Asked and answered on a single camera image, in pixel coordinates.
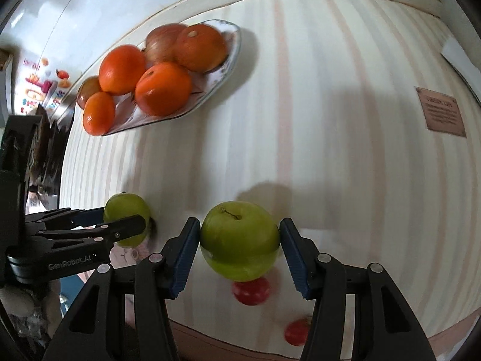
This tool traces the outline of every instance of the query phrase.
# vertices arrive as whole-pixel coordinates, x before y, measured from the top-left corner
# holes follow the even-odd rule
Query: wall
[[[68,71],[71,76],[70,82],[73,83],[125,33],[151,15],[178,1],[23,0],[0,35],[0,48],[15,50],[19,59],[16,97],[20,101],[24,100],[19,107],[25,106],[23,97],[26,90],[23,87],[19,89],[18,86],[24,85],[28,76],[33,74],[34,80],[39,79],[40,82],[51,79],[48,76],[35,74],[35,69],[41,66],[39,64],[41,57],[49,61],[53,60],[55,69]],[[228,4],[237,0],[222,1]],[[441,16],[465,47],[473,62],[481,66],[479,63],[481,41],[454,0],[406,0],[403,2],[416,6],[424,5],[425,10]],[[182,20],[200,13],[195,11],[194,6],[191,9],[192,12],[186,13]],[[57,103],[62,102],[67,91],[68,87],[52,93],[54,103],[50,105],[55,107]],[[25,113],[28,112],[27,107],[22,110]]]

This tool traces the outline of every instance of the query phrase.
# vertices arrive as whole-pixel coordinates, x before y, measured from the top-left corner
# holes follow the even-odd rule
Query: white table surface
[[[137,193],[159,229],[153,252],[189,216],[252,201],[276,221],[292,217],[345,264],[382,263],[428,336],[478,308],[481,110],[440,54],[446,26],[387,0],[244,0],[187,23],[207,19],[242,27],[232,78],[191,115],[110,137],[87,135],[77,108],[61,206]],[[467,138],[427,130],[416,86],[457,99]],[[224,342],[299,357],[283,330],[313,303],[284,259],[268,278],[271,298],[241,305],[198,252],[169,315]]]

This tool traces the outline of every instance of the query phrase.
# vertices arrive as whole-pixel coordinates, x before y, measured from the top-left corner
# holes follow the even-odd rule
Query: white oval dish
[[[205,74],[189,72],[192,77],[192,93],[187,104],[174,114],[166,117],[155,117],[145,114],[132,101],[132,94],[114,97],[116,102],[114,125],[104,134],[105,136],[187,115],[205,103],[227,80],[230,74],[232,74],[241,49],[241,29],[234,23],[225,20],[207,20],[203,23],[215,27],[222,33],[227,42],[228,57],[224,63]]]

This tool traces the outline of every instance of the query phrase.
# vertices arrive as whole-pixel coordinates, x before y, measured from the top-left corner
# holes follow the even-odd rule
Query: pink stripe
[[[60,207],[68,207],[72,203],[72,190],[73,190],[73,183],[72,183],[72,178],[73,178],[73,172],[74,172],[74,167],[75,167],[75,162],[70,161],[70,156],[76,156],[78,153],[78,145],[76,145],[73,142],[73,137],[80,137],[80,129],[81,129],[81,124],[79,123],[74,123],[72,125],[72,130],[70,131],[69,135],[69,140],[68,140],[68,149],[65,152],[64,155],[64,160],[63,160],[63,168],[62,168],[62,180],[61,180],[61,185],[60,185]]]
[[[231,5],[227,5],[221,9],[220,19],[228,20]],[[187,197],[187,209],[197,212],[197,211],[208,211],[210,208],[204,207],[206,200],[203,199],[203,190],[205,183],[205,178],[202,178],[201,164],[202,164],[202,154],[205,143],[205,136],[207,134],[207,121],[209,117],[210,110],[212,108],[212,102],[207,102],[202,105],[200,109],[194,114],[197,116],[197,132],[195,135],[195,143],[192,154],[192,163],[189,172],[189,182],[188,191],[190,192]]]
[[[374,91],[367,76],[366,64],[362,58],[359,46],[353,33],[347,25],[346,19],[334,0],[326,0],[338,27],[342,31],[345,42],[353,59],[355,71],[361,84],[361,94],[366,108],[367,128],[372,145],[373,154],[373,213],[371,219],[370,259],[379,261],[381,257],[384,230],[384,215],[386,208],[386,161],[384,151],[384,135],[381,117],[374,99]]]
[[[475,142],[478,143],[481,143],[481,129],[480,129],[480,122],[479,122],[479,108],[478,108],[478,105],[477,105],[477,102],[475,100],[475,98],[473,97],[471,91],[466,87],[466,85],[464,84],[464,82],[461,80],[461,78],[459,76],[455,76],[456,77],[456,80],[458,82],[458,86],[461,87],[462,91],[463,91],[463,94],[465,96],[466,99],[468,99],[468,101],[466,102],[468,107],[470,107],[470,112],[471,112],[471,115],[473,115],[473,120],[475,121],[475,126],[476,126],[476,129],[478,131],[478,140],[476,140]],[[478,192],[479,192],[479,182],[478,180],[476,179],[475,181],[477,183],[477,187],[478,187]],[[477,202],[479,202],[479,194],[476,195],[476,200]],[[478,260],[476,261],[476,269],[474,271],[474,278],[478,278],[478,270],[479,270],[479,267],[480,267],[480,264],[481,264],[481,245],[479,246],[479,249],[478,249],[478,252],[476,253],[476,255],[478,257]],[[479,307],[479,296],[478,297],[473,297],[471,302],[469,304],[467,304],[468,300],[470,300],[469,296],[470,296],[470,293],[472,291],[474,291],[474,289],[476,289],[475,291],[475,295],[479,295],[479,292],[480,292],[480,287],[481,286],[481,282],[480,281],[473,281],[471,284],[470,284],[470,290],[466,293],[466,302],[464,303],[463,307],[461,308],[460,310],[460,313],[462,314],[463,313],[463,310],[466,308],[467,305],[469,305],[468,309],[467,309],[467,313],[471,313],[470,311],[473,311],[475,310],[476,308]]]
[[[95,202],[95,199],[100,195],[99,192],[98,192],[98,189],[100,188],[100,186],[97,186],[97,182],[96,182],[96,176],[98,173],[101,173],[102,172],[102,161],[104,160],[104,156],[102,156],[102,158],[100,158],[100,154],[102,153],[102,149],[105,145],[105,140],[108,140],[108,138],[101,138],[100,139],[100,142],[99,142],[99,146],[97,148],[97,155],[95,156],[95,159],[91,159],[91,161],[95,162],[95,166],[94,166],[94,169],[93,169],[93,172],[90,176],[90,178],[93,179],[92,181],[92,187],[90,188],[90,201],[88,203],[88,207],[95,207],[94,205],[94,202]]]
[[[415,81],[423,88],[426,87],[426,81],[415,61],[412,50],[407,44],[403,35],[399,32],[396,25],[390,19],[389,15],[383,10],[382,5],[386,5],[382,0],[364,0],[371,3],[376,12],[375,16],[380,16],[387,27],[391,31],[391,34],[397,40],[398,44],[403,51],[411,71],[415,76]],[[379,37],[380,32],[374,32],[373,37]],[[406,90],[406,84],[409,82],[403,75],[403,66],[396,61],[391,49],[393,46],[389,45],[386,41],[378,44],[379,51],[383,55],[386,61],[386,66],[389,70],[389,75],[393,82],[394,90],[396,93],[403,94]],[[419,140],[420,135],[423,133],[425,126],[419,124],[415,113],[412,113],[412,105],[409,102],[400,102],[401,121],[404,125],[404,131],[406,135],[406,150],[407,150],[407,164],[408,164],[408,176],[409,176],[409,197],[407,202],[408,209],[408,223],[405,232],[407,238],[406,251],[402,264],[399,268],[399,281],[398,286],[400,289],[406,290],[412,286],[415,271],[420,261],[420,241],[423,234],[423,222],[425,215],[425,159],[423,154],[422,143]]]
[[[440,55],[439,55],[439,50],[437,47],[432,43],[432,40],[430,37],[427,35],[427,33],[423,30],[421,25],[418,23],[418,21],[412,16],[411,9],[408,9],[406,7],[402,7],[401,9],[408,19],[412,22],[414,27],[417,29],[418,33],[424,38],[426,44],[431,50],[431,54],[434,57],[435,61],[439,66],[441,66],[443,70],[443,80],[444,82],[448,83],[449,85],[449,90],[451,93],[453,93],[453,83],[451,81],[451,77],[449,75],[449,72],[446,71],[446,66],[445,66],[445,61],[442,61]],[[440,208],[439,208],[439,226],[438,226],[438,235],[436,239],[436,245],[435,245],[435,250],[434,250],[434,258],[431,263],[431,268],[430,268],[430,273],[427,278],[427,283],[426,283],[426,288],[423,292],[423,295],[421,297],[421,302],[419,304],[418,308],[418,315],[422,317],[425,314],[425,310],[427,307],[427,304],[429,303],[432,295],[433,295],[433,288],[437,282],[437,279],[439,277],[439,273],[441,271],[441,262],[443,260],[443,250],[444,250],[444,244],[446,242],[446,233],[447,233],[447,224],[446,224],[446,212],[447,212],[447,180],[446,180],[446,154],[444,152],[444,145],[442,142],[442,139],[440,137],[439,133],[434,133],[434,137],[436,139],[436,147],[437,147],[437,152],[438,152],[438,171],[439,171],[439,179],[440,179],[440,189],[441,189],[441,202],[440,202]],[[474,165],[474,158],[471,158],[471,166],[473,167]],[[475,227],[476,222],[471,221],[470,227]],[[452,299],[451,304],[454,305],[456,303],[457,298]]]
[[[393,4],[393,7],[396,7],[398,11],[403,12],[405,14],[405,11],[403,10],[403,6],[401,4]],[[410,19],[412,22],[412,19],[405,14],[405,17],[407,19]],[[417,39],[419,39],[420,35],[420,30],[418,28],[418,24],[416,22],[413,23],[414,26],[410,25],[408,23],[406,25],[406,28],[411,31],[413,36]],[[413,28],[418,28],[418,33],[415,33],[415,30]],[[425,48],[421,48],[421,53],[422,57],[425,60],[430,60],[431,62],[434,63],[434,66],[436,66],[436,60],[434,59],[434,56],[432,53],[427,51]],[[438,82],[439,86],[443,85],[442,79],[437,78],[436,81]],[[444,147],[443,147],[443,141],[440,137],[440,134],[438,133],[433,133],[434,136],[434,145],[436,148],[436,153],[437,153],[437,160],[438,160],[438,172],[439,172],[439,186],[440,186],[440,207],[439,207],[439,225],[438,225],[438,232],[437,232],[437,240],[436,240],[436,245],[435,245],[435,251],[434,251],[434,259],[431,263],[430,266],[430,273],[428,274],[428,279],[426,283],[426,287],[424,289],[424,293],[421,297],[420,304],[416,310],[416,313],[419,317],[422,317],[424,314],[424,310],[427,306],[427,303],[432,296],[432,287],[434,286],[436,279],[439,275],[439,262],[442,257],[442,252],[443,252],[443,246],[444,246],[444,241],[446,238],[446,211],[447,211],[447,180],[446,180],[446,159],[444,158]]]
[[[289,49],[286,40],[284,10],[281,0],[274,2],[274,26],[276,30],[277,80],[278,80],[278,127],[277,127],[277,184],[273,208],[274,218],[289,216],[292,193],[286,187],[292,184],[293,172],[293,99],[290,90]],[[280,279],[274,267],[269,272],[271,286],[277,289],[262,307],[262,320],[259,327],[256,349],[268,351],[274,330],[274,321],[280,296]]]
[[[419,68],[417,62],[415,61],[415,58],[414,58],[414,55],[413,55],[413,52],[411,51],[411,49],[409,48],[409,46],[407,45],[406,41],[404,40],[403,36],[400,34],[399,30],[396,28],[396,26],[394,25],[394,23],[391,21],[391,19],[389,18],[389,16],[384,12],[384,10],[382,9],[381,5],[378,4],[378,2],[376,0],[369,0],[372,5],[374,6],[374,8],[376,8],[376,10],[379,12],[379,14],[383,17],[383,19],[385,20],[386,24],[388,24],[388,27],[390,28],[391,32],[393,33],[393,35],[396,37],[396,39],[398,40],[400,46],[402,47],[403,49],[403,52],[413,70],[413,72],[415,73],[415,77],[418,81],[418,83],[423,87],[423,88],[427,88],[427,83],[426,83],[426,80],[424,78],[424,75],[421,71],[421,69]],[[438,152],[438,158],[441,158],[443,156],[443,148],[439,148],[439,146],[442,146],[442,143],[439,142],[439,139],[436,140],[436,147],[437,147],[437,152]],[[411,267],[410,263],[412,264],[412,262],[410,262],[409,260],[407,262],[405,262],[405,266],[403,267],[403,273],[406,273],[405,275],[402,276],[402,278],[404,277],[407,277],[409,274],[411,275],[411,280],[413,278],[412,276],[412,273],[407,273],[406,270],[414,270],[415,268],[414,267]],[[426,295],[426,294],[423,294],[423,298],[424,300],[426,299],[429,299],[430,297],[430,294],[429,296]]]
[[[433,34],[435,34],[435,32],[432,30],[432,28],[429,27],[429,29],[431,30],[431,32]],[[429,44],[433,54],[436,56],[436,59],[438,60],[439,64],[442,67],[444,80],[447,81],[451,92],[454,94],[455,93],[454,88],[457,85],[455,85],[453,77],[451,76],[452,71],[447,66],[447,62],[438,54],[438,49],[442,47],[442,44],[441,44],[442,40],[438,40],[438,42],[440,43],[439,48],[437,48],[427,37],[426,37],[426,40],[427,40],[427,43]],[[466,86],[464,84],[461,84],[461,88],[463,89],[464,95],[467,95],[466,96],[466,98],[468,99],[467,103],[471,107],[471,104],[470,104],[471,102],[469,101],[471,96],[468,95],[468,90],[467,90]],[[461,115],[466,115],[464,110],[463,110],[461,101],[458,101],[458,106],[460,108]],[[449,307],[447,308],[447,311],[448,311],[447,315],[444,317],[442,322],[439,324],[439,328],[441,328],[441,329],[445,328],[445,325],[447,324],[448,320],[452,317],[453,313],[455,312],[455,307],[459,302],[460,293],[461,293],[462,289],[464,288],[464,286],[466,284],[468,266],[470,264],[471,256],[472,256],[472,253],[473,253],[473,245],[474,245],[474,239],[475,239],[475,235],[476,235],[476,226],[477,226],[477,218],[478,218],[478,177],[477,177],[478,173],[477,173],[477,168],[476,168],[476,159],[475,159],[475,155],[474,155],[472,136],[471,136],[471,134],[469,134],[469,132],[467,134],[467,150],[468,150],[468,154],[469,154],[469,157],[470,157],[471,183],[472,183],[472,185],[471,185],[470,232],[469,232],[468,241],[467,241],[467,250],[464,254],[463,265],[461,267],[461,272],[460,272],[460,275],[459,275],[459,278],[458,278],[458,283],[455,286],[456,291],[455,291],[455,294],[454,294],[453,298],[451,299],[451,303],[449,304]],[[471,291],[472,288],[473,288],[473,282],[471,281],[470,282],[470,291]],[[463,302],[463,306],[458,311],[459,313],[462,312],[462,310],[464,309],[467,301],[469,300],[468,296],[470,294],[470,291],[468,291],[468,293],[466,294],[466,297],[465,297],[464,302]]]
[[[125,136],[125,140],[124,140],[124,146],[123,148],[121,148],[121,152],[120,152],[120,162],[119,162],[119,169],[118,169],[118,172],[117,172],[117,186],[115,188],[115,191],[114,193],[120,193],[121,189],[123,189],[125,186],[121,186],[121,183],[122,183],[122,174],[124,173],[124,165],[125,165],[125,155],[126,155],[126,147],[127,147],[127,143],[128,143],[128,139],[129,139],[129,134],[132,134],[132,132],[128,132]]]
[[[147,126],[140,131],[140,139],[137,145],[137,152],[135,154],[135,170],[131,177],[131,185],[129,186],[130,193],[139,193],[140,191],[140,177],[142,175],[142,167],[147,165],[144,160],[145,147],[147,146],[147,138],[152,131],[153,126]]]
[[[118,135],[116,134],[114,139],[112,140],[112,146],[110,149],[110,156],[109,156],[109,165],[107,168],[107,180],[105,181],[105,193],[103,196],[103,200],[105,203],[110,198],[110,184],[112,182],[112,168],[114,167],[114,155],[115,155],[115,150],[117,148],[117,141],[118,141]]]
[[[91,135],[88,135],[87,133],[84,133],[84,134],[87,135],[87,142],[84,145],[84,148],[88,148],[87,153],[89,155],[91,155],[92,154],[91,148],[93,146],[92,141],[94,140],[94,138]],[[79,208],[79,209],[85,209],[84,193],[85,193],[85,189],[86,189],[86,182],[89,179],[89,175],[84,174],[84,172],[86,172],[86,167],[85,167],[86,163],[88,163],[90,161],[91,161],[91,157],[86,156],[85,153],[84,153],[83,159],[81,160],[82,171],[80,171],[80,179],[77,181],[80,184],[80,188],[78,189],[78,194],[75,197],[76,199],[78,199],[78,201],[75,200],[75,207]]]
[[[277,181],[290,186],[293,172],[293,97],[290,91],[289,49],[284,27],[284,11],[281,0],[274,0],[274,25],[277,41],[278,68],[278,127],[277,127]],[[276,200],[282,209],[290,207],[289,202]]]
[[[76,201],[77,198],[78,198],[78,195],[75,195],[76,184],[80,184],[83,181],[83,174],[82,174],[82,172],[79,173],[78,171],[80,170],[81,166],[83,167],[83,162],[81,162],[81,159],[82,159],[82,155],[83,155],[83,159],[85,160],[85,152],[81,153],[82,151],[80,151],[79,148],[87,148],[88,147],[86,145],[85,141],[88,140],[90,138],[90,136],[85,132],[79,132],[77,137],[79,137],[78,142],[73,143],[73,146],[75,147],[75,149],[74,149],[75,160],[74,160],[74,163],[71,166],[72,167],[72,174],[68,179],[68,183],[70,183],[70,185],[68,187],[70,189],[70,199],[69,199],[69,202],[68,202],[68,206],[73,207],[73,208],[78,208],[78,206],[76,206],[76,204],[74,202],[74,200]]]

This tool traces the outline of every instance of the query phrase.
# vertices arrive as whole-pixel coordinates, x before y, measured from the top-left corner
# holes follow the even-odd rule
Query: screw
[[[105,274],[106,272],[108,272],[110,270],[110,265],[108,263],[103,263],[101,264],[99,267],[97,267],[97,271],[100,273],[100,274]]]
[[[158,254],[158,253],[154,253],[154,254],[152,254],[152,255],[149,257],[149,260],[150,260],[150,262],[152,262],[152,263],[158,263],[158,262],[160,262],[162,259],[164,259],[164,257],[162,256],[162,254]]]
[[[329,254],[319,254],[317,256],[317,260],[322,263],[329,263],[331,260],[331,256]]]
[[[382,273],[383,267],[378,263],[371,264],[371,270],[375,273]]]

